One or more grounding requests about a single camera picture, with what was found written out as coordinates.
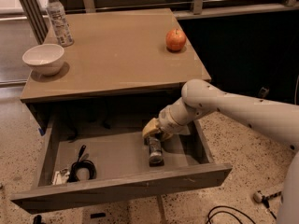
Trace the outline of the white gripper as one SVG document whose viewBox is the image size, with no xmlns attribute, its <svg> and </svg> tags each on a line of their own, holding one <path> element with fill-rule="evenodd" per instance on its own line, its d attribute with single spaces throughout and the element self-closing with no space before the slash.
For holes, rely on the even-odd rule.
<svg viewBox="0 0 299 224">
<path fill-rule="evenodd" d="M 177 108 L 168 105 L 160 111 L 158 119 L 151 119 L 142 130 L 142 136 L 148 138 L 160 133 L 159 139 L 163 142 L 170 139 L 173 134 L 183 133 L 186 124 L 185 117 Z"/>
</svg>

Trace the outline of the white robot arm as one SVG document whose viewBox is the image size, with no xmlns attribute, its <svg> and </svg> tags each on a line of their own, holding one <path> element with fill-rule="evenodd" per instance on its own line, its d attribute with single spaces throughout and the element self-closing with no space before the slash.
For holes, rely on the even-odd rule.
<svg viewBox="0 0 299 224">
<path fill-rule="evenodd" d="M 187 81 L 181 97 L 162 109 L 142 131 L 163 139 L 181 133 L 187 124 L 218 111 L 253 131 L 291 147 L 295 152 L 278 210 L 277 224 L 299 224 L 299 106 L 219 90 L 201 79 Z"/>
</svg>

